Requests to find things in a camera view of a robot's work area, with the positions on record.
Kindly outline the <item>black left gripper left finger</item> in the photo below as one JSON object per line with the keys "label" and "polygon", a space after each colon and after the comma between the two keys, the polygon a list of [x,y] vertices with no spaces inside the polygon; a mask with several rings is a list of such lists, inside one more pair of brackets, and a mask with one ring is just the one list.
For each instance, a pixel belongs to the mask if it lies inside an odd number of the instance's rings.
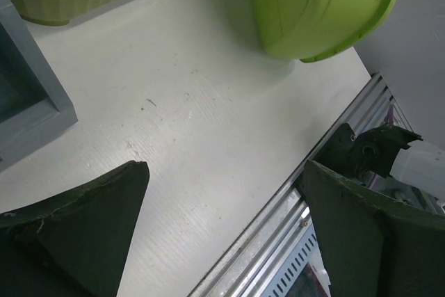
{"label": "black left gripper left finger", "polygon": [[1,214],[2,296],[116,296],[149,184],[128,161]]}

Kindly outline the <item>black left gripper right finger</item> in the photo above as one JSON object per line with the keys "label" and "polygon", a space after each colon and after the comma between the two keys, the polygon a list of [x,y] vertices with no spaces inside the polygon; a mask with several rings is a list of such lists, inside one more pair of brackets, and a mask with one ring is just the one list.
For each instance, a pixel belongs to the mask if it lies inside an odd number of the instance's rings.
{"label": "black left gripper right finger", "polygon": [[303,193],[332,296],[443,296],[444,217],[308,161]]}

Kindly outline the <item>lime green plastic basin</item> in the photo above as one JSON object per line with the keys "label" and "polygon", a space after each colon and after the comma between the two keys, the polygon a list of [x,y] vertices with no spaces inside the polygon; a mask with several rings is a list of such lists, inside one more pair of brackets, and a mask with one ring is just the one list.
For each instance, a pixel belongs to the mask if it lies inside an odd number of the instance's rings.
{"label": "lime green plastic basin", "polygon": [[252,0],[259,39],[276,58],[315,63],[364,39],[396,0]]}

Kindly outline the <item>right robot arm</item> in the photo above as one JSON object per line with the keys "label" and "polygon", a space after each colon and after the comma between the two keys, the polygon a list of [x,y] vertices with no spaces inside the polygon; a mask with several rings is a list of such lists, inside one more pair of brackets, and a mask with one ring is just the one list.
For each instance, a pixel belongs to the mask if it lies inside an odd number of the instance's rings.
{"label": "right robot arm", "polygon": [[382,125],[357,136],[343,123],[315,161],[350,179],[372,172],[444,199],[444,151],[398,126]]}

